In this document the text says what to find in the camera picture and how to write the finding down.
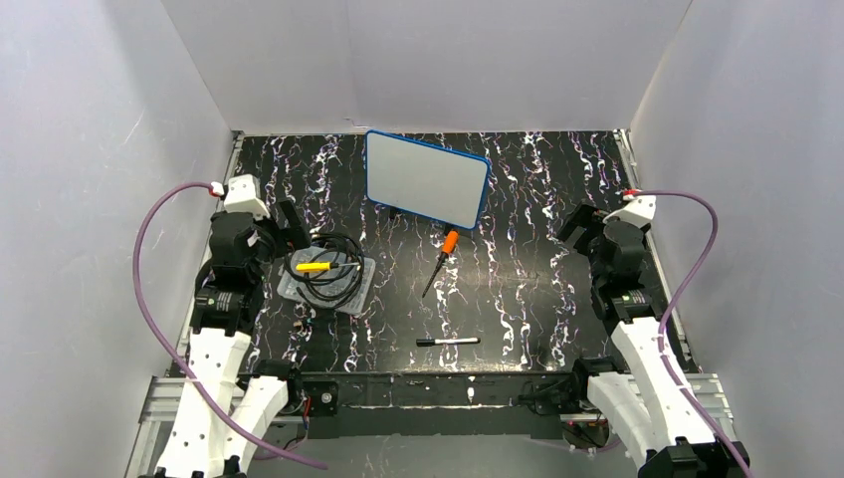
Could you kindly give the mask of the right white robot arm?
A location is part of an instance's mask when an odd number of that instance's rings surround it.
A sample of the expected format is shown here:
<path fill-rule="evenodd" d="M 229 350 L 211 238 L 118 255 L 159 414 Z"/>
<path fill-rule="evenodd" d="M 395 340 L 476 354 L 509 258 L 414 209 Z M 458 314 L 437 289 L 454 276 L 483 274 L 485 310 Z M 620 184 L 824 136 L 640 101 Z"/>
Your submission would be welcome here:
<path fill-rule="evenodd" d="M 746 477 L 743 444 L 704 408 L 667 338 L 667 321 L 640 278 L 653 195 L 627 196 L 613 212 L 581 203 L 556 237 L 576 230 L 576 252 L 589 261 L 593 310 L 625 362 L 576 361 L 567 397 L 589 404 L 615 431 L 640 477 Z"/>

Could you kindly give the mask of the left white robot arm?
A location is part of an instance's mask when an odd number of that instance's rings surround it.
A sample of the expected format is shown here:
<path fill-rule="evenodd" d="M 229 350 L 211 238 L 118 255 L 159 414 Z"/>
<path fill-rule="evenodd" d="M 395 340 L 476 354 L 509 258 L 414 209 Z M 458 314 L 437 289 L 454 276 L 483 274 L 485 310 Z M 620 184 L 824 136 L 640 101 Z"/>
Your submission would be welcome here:
<path fill-rule="evenodd" d="M 188 354 L 176 361 L 186 382 L 154 476 L 244 477 L 259 449 L 290 457 L 263 439 L 289 402 L 290 363 L 261 365 L 247 376 L 239 404 L 232 403 L 264 301 L 264 270 L 284 251 L 284 238 L 261 199 L 227 198 L 212 215 L 210 256 L 195 278 Z"/>

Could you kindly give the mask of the blue framed whiteboard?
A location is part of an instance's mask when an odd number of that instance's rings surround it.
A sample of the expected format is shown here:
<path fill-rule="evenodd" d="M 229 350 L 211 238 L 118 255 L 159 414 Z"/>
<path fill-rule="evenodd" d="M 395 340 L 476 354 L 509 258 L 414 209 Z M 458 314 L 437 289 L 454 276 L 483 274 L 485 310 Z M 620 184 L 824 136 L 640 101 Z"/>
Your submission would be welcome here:
<path fill-rule="evenodd" d="M 484 157 L 371 129 L 364 135 L 364 169 L 369 200 L 472 230 L 492 166 Z"/>

